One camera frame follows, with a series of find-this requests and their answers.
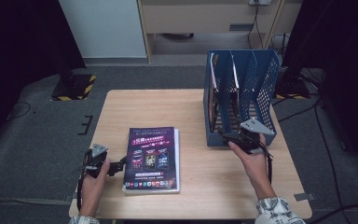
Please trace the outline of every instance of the human hand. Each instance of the human hand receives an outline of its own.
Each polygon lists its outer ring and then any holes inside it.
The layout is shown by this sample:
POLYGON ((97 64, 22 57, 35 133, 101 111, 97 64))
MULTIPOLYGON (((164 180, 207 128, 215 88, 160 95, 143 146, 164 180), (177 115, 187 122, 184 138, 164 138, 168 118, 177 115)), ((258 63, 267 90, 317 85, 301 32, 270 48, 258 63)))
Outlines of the human hand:
POLYGON ((82 206, 79 212, 80 216, 95 217, 103 193, 106 175, 109 172, 110 160, 106 158, 101 167, 97 178, 86 175, 82 187, 82 206))
MULTIPOLYGON (((260 142, 266 144, 266 137, 260 134, 260 142)), ((255 193, 259 200, 265 198, 276 197, 275 192, 269 183, 269 174, 267 168, 267 158, 264 153, 249 155, 244 152, 235 143, 228 142, 231 150, 240 158, 246 174, 255 189, 255 193)))

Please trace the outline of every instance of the magazine cover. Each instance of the magazine cover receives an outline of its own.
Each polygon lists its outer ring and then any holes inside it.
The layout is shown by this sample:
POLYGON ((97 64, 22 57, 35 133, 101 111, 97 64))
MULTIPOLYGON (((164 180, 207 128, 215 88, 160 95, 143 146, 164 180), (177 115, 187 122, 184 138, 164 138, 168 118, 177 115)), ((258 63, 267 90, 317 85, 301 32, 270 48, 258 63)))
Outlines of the magazine cover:
POLYGON ((179 193, 179 132, 173 127, 130 128, 123 191, 179 193))
POLYGON ((214 76, 214 68, 216 67, 217 60, 219 55, 215 55, 212 53, 211 59, 210 59, 210 65, 211 65, 211 80, 210 80, 210 86, 209 86, 209 101, 208 101, 208 110, 209 110, 209 127, 210 132, 214 133, 214 128, 216 126, 217 117, 219 114, 219 104, 217 103, 216 94, 217 94, 217 85, 216 85, 216 79, 214 76))

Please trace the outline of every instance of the magazine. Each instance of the magazine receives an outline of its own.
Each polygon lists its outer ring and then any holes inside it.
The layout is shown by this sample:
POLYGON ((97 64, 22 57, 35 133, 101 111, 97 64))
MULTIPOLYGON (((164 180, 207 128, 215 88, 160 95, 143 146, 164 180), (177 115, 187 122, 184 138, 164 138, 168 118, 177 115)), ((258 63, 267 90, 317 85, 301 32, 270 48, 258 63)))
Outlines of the magazine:
POLYGON ((173 127, 130 128, 123 191, 179 193, 179 132, 173 127))

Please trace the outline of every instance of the wooden table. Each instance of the wooden table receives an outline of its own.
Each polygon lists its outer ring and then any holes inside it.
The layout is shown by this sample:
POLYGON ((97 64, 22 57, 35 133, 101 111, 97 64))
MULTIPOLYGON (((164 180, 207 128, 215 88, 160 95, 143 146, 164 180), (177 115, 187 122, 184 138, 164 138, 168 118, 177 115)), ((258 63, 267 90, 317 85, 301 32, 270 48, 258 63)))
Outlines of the wooden table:
MULTIPOLYGON (((113 219, 247 219, 256 218, 257 198, 243 166, 228 147, 207 147, 203 90, 120 90, 107 94, 92 142, 109 147, 108 157, 126 155, 129 128, 174 126, 179 129, 181 192, 172 195, 126 196, 123 173, 107 177, 98 218, 113 219)), ((303 218, 311 216, 308 201, 283 138, 278 132, 268 147, 273 158, 272 185, 303 218)), ((70 217, 78 214, 76 200, 70 217)))

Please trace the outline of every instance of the floor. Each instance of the floor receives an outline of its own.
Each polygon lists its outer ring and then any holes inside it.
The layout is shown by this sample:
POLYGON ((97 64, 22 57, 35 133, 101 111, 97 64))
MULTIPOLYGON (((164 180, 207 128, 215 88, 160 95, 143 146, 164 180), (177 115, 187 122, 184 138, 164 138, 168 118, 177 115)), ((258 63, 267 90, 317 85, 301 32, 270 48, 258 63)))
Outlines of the floor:
MULTIPOLYGON (((65 223, 69 219, 67 203, 47 203, 62 202, 75 188, 78 161, 82 160, 82 149, 90 145, 107 91, 203 88, 206 50, 248 48, 244 33, 195 34, 193 38, 157 35, 151 63, 88 64, 89 69, 78 69, 78 73, 97 76, 88 100, 51 102, 49 94, 59 79, 57 76, 24 88, 20 100, 29 107, 16 105, 13 115, 25 112, 24 116, 10 119, 0 132, 0 199, 3 199, 0 223, 65 223), (84 131, 80 124, 86 121, 85 115, 93 115, 94 121, 89 134, 79 136, 84 131), (39 199, 40 204, 13 202, 33 198, 39 199)), ((303 72, 308 77, 323 77, 323 71, 317 68, 303 72)), ((358 223, 358 156, 342 150, 328 113, 320 104, 315 106, 319 99, 317 90, 309 83, 306 85, 315 93, 309 99, 274 99, 273 108, 304 190, 315 196, 310 201, 313 216, 307 223, 358 223), (345 212, 339 210, 342 206, 348 206, 345 212)), ((231 223, 205 220, 175 224, 211 222, 231 223)))

